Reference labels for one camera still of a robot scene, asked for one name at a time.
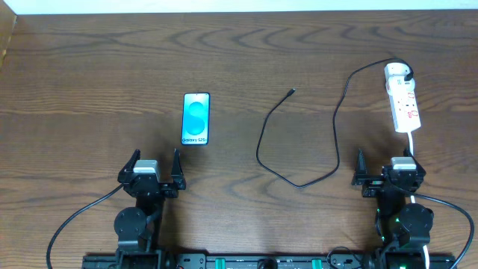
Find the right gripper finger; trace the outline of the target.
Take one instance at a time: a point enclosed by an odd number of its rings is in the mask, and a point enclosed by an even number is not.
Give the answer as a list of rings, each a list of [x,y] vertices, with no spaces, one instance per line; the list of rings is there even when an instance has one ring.
[[[418,162],[415,159],[415,157],[413,156],[413,153],[410,149],[405,149],[403,151],[403,164],[406,167],[417,167],[418,166]]]
[[[365,176],[368,175],[367,167],[365,163],[365,157],[361,149],[358,150],[358,157],[356,163],[356,169],[354,172],[355,179],[363,179]]]

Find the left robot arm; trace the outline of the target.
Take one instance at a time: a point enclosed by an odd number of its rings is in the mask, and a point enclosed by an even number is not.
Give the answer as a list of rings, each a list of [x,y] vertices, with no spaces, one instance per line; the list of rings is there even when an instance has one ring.
[[[142,160],[138,149],[119,171],[118,182],[136,203],[118,213],[114,221],[117,268],[176,267],[174,255],[158,247],[158,238],[165,201],[186,188],[178,150],[174,151],[171,177],[171,182],[162,182],[159,163]]]

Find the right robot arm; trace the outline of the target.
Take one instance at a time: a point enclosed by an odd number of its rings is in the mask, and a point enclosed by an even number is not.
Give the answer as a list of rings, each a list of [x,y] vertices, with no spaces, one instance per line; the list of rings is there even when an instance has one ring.
[[[393,157],[379,175],[367,171],[358,152],[352,184],[361,186],[364,198],[374,198],[378,209],[375,227],[383,246],[364,256],[363,268],[425,268],[423,248],[430,242],[434,213],[421,204],[406,202],[423,183],[425,169],[409,151]]]

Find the white power strip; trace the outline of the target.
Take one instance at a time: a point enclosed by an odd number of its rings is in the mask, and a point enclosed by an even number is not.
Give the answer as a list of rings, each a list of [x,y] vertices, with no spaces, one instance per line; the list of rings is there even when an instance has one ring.
[[[405,84],[386,84],[394,129],[398,133],[413,132],[421,127],[418,104],[415,95],[415,85],[411,82]]]

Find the Samsung Galaxy smartphone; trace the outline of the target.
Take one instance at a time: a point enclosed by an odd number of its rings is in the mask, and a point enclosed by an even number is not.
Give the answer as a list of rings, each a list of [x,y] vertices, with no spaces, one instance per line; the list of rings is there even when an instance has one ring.
[[[181,144],[207,145],[209,141],[210,93],[186,93],[183,98]]]

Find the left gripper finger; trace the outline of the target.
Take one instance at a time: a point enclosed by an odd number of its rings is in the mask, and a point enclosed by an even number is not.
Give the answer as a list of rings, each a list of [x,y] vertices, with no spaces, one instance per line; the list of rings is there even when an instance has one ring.
[[[134,172],[134,166],[139,159],[140,159],[140,150],[136,149],[133,152],[130,159],[126,162],[124,167],[119,172],[119,177],[121,179],[127,179]]]
[[[171,170],[171,176],[175,183],[183,183],[184,182],[184,174],[181,168],[180,162],[180,152],[178,149],[174,150],[174,157],[173,157],[173,166]]]

